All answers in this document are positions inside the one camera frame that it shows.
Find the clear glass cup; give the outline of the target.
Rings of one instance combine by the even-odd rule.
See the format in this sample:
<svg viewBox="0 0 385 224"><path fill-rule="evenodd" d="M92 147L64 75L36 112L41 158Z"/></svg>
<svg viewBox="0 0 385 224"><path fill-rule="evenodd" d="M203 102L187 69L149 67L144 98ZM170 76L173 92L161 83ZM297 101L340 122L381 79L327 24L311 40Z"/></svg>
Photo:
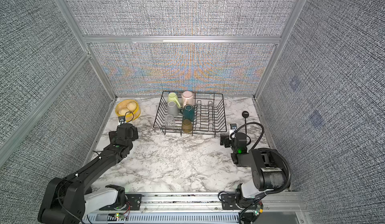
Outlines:
<svg viewBox="0 0 385 224"><path fill-rule="evenodd" d="M164 118L164 124L167 129L173 129L175 127L175 119L173 115L166 115Z"/></svg>

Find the grey mug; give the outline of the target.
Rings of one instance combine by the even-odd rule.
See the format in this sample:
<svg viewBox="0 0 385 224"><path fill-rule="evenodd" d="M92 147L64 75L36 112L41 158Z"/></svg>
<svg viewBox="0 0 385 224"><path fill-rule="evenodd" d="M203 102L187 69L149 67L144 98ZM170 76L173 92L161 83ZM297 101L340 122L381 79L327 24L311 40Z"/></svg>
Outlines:
<svg viewBox="0 0 385 224"><path fill-rule="evenodd" d="M179 107L175 101L170 101L167 104L167 112L174 118L179 115Z"/></svg>

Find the amber glass cup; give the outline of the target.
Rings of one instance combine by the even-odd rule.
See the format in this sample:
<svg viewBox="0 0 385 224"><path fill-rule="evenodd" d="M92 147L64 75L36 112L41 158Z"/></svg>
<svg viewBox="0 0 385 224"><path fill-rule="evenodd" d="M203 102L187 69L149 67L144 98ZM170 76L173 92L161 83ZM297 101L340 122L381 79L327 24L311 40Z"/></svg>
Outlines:
<svg viewBox="0 0 385 224"><path fill-rule="evenodd" d="M182 131L184 133L191 133L193 130L193 123L189 119L184 119L182 122Z"/></svg>

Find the light green mug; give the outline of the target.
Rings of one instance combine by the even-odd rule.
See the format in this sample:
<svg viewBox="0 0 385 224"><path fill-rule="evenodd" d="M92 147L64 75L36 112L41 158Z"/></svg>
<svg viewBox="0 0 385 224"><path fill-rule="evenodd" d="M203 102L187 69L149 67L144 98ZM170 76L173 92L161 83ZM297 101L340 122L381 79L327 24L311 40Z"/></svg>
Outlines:
<svg viewBox="0 0 385 224"><path fill-rule="evenodd" d="M179 109L181 108L181 105L180 105L180 102L179 102L179 99L178 99L178 95L175 92L170 92L168 94L167 102L168 103L174 102Z"/></svg>

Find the dark green mug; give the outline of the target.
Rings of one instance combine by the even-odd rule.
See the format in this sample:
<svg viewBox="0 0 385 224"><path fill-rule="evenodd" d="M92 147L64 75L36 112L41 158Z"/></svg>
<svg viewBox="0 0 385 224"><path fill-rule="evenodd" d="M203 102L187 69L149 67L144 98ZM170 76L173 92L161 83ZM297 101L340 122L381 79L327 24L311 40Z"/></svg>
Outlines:
<svg viewBox="0 0 385 224"><path fill-rule="evenodd" d="M189 120L191 122L195 121L195 108L192 105L185 105L181 111L182 119Z"/></svg>

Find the pink iridescent mug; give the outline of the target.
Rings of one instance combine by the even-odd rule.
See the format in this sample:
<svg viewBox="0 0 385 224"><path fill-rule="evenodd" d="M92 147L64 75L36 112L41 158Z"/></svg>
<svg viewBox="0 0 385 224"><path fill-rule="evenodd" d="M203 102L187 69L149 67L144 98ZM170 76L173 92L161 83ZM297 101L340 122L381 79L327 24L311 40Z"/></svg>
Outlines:
<svg viewBox="0 0 385 224"><path fill-rule="evenodd" d="M181 95L182 98L182 106L185 107L186 105L195 105L195 99L194 94L191 91L185 91Z"/></svg>

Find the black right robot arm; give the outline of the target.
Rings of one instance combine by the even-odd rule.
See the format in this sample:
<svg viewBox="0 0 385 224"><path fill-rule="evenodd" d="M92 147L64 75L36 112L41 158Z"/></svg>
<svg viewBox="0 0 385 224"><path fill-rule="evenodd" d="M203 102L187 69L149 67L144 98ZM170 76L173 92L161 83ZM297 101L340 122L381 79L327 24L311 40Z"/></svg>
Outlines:
<svg viewBox="0 0 385 224"><path fill-rule="evenodd" d="M261 133L253 144L247 134L247 127L256 125ZM230 125L228 136L221 136L220 145L231 148L231 159L237 167L249 167L251 180L238 185L234 193L222 191L219 199L224 203L224 209L230 210L253 207L264 197L285 191L291 185L292 172L288 161L275 149L257 148L265 133L265 128L258 122L249 122L241 126L241 132L236 124Z"/></svg>

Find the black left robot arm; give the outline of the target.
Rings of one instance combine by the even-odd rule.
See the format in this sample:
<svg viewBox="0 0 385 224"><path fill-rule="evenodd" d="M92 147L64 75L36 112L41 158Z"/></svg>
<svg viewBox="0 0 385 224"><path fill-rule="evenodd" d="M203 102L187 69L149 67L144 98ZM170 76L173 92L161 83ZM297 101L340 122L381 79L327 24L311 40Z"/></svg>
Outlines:
<svg viewBox="0 0 385 224"><path fill-rule="evenodd" d="M138 129L130 123L117 126L109 132L110 144L81 169L63 178L55 177L47 185L38 212L42 224L79 224L84 216L110 205L124 205L122 189L107 187L108 198L97 203L92 197L104 192L87 193L91 185L111 167L119 164L133 148L139 138Z"/></svg>

